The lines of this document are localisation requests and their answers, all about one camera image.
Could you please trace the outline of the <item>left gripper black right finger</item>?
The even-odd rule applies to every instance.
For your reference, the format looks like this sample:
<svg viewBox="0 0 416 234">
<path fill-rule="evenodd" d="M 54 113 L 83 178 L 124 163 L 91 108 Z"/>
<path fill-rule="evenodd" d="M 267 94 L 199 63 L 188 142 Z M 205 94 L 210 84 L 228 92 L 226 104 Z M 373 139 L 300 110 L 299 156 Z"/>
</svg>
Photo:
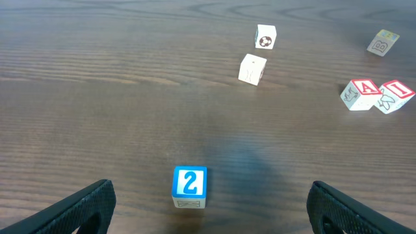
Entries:
<svg viewBox="0 0 416 234">
<path fill-rule="evenodd" d="M 307 197 L 314 234 L 415 234 L 323 181 L 314 181 Z"/>
</svg>

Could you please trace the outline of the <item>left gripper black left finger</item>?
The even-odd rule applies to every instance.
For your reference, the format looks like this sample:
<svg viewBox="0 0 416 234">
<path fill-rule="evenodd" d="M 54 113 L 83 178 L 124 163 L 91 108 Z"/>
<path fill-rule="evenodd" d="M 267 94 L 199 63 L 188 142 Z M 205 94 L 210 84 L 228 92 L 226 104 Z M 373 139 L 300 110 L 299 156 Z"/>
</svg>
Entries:
<svg viewBox="0 0 416 234">
<path fill-rule="evenodd" d="M 112 181 L 101 179 L 1 230 L 3 234 L 106 234 L 116 206 Z"/>
</svg>

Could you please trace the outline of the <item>red letter A block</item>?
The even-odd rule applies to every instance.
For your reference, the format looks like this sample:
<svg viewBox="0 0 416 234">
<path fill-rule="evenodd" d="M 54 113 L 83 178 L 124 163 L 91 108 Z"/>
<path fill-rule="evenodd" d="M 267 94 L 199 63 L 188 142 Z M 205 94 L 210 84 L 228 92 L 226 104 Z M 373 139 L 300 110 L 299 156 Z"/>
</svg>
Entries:
<svg viewBox="0 0 416 234">
<path fill-rule="evenodd" d="M 350 111 L 367 111 L 381 97 L 381 90 L 371 79 L 352 79 L 340 95 Z"/>
</svg>

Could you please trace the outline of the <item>blue number 2 block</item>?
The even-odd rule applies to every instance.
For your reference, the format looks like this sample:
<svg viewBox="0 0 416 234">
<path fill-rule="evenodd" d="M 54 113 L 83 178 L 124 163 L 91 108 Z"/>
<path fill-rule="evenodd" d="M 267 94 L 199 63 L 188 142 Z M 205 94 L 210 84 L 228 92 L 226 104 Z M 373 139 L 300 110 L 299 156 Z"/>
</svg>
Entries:
<svg viewBox="0 0 416 234">
<path fill-rule="evenodd" d="M 171 195 L 178 209 L 204 209 L 207 199 L 207 167 L 176 166 Z"/>
</svg>

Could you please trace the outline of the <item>red letter I block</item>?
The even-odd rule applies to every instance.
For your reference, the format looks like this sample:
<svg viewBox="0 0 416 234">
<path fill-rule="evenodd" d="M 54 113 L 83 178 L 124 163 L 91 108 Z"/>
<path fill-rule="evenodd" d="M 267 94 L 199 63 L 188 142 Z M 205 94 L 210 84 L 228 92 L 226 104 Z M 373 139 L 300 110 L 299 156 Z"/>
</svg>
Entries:
<svg viewBox="0 0 416 234">
<path fill-rule="evenodd" d="M 392 80 L 379 87 L 382 96 L 374 106 L 384 114 L 389 114 L 400 109 L 414 95 L 415 92 L 398 80 Z"/>
</svg>

